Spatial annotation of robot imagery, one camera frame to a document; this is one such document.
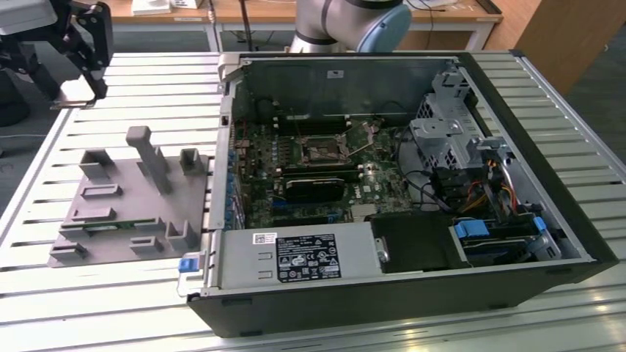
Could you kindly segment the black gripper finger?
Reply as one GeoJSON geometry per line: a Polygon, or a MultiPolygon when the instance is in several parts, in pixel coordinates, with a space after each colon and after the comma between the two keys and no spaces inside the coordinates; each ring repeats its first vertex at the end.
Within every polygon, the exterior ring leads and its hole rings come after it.
{"type": "Polygon", "coordinates": [[[104,70],[113,54],[111,8],[103,1],[93,4],[64,1],[63,24],[59,52],[79,68],[93,92],[93,100],[100,100],[108,91],[104,70]]]}
{"type": "Polygon", "coordinates": [[[13,58],[16,60],[17,73],[23,80],[33,83],[48,99],[55,101],[60,94],[60,85],[47,70],[45,65],[39,61],[35,46],[17,43],[13,58]]]}

